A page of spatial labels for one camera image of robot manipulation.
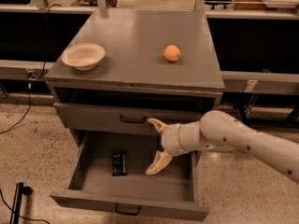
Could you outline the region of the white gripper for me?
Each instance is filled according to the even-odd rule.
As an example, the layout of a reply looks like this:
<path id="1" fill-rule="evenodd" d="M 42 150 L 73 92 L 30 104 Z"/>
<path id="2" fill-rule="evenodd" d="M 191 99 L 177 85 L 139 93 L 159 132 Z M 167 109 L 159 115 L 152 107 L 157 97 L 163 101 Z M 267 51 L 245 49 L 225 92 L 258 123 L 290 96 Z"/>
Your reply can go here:
<path id="1" fill-rule="evenodd" d="M 149 118 L 158 133 L 162 134 L 162 147 L 165 151 L 158 150 L 155 154 L 153 163 L 146 170 L 147 175 L 156 175 L 160 173 L 174 157 L 187 154 L 186 132 L 181 124 L 167 125 L 164 122 Z"/>

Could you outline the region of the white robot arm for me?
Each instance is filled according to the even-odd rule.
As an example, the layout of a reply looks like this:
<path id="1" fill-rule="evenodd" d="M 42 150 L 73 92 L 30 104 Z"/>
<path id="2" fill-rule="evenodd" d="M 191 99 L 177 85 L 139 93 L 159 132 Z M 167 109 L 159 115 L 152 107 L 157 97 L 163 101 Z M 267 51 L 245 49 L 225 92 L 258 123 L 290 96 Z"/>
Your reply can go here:
<path id="1" fill-rule="evenodd" d="M 299 183 L 299 144 L 253 130 L 227 113 L 212 110 L 185 124 L 166 124 L 154 118 L 149 123 L 161 135 L 163 149 L 156 152 L 147 175 L 160 173 L 175 157 L 191 151 L 235 148 Z"/>

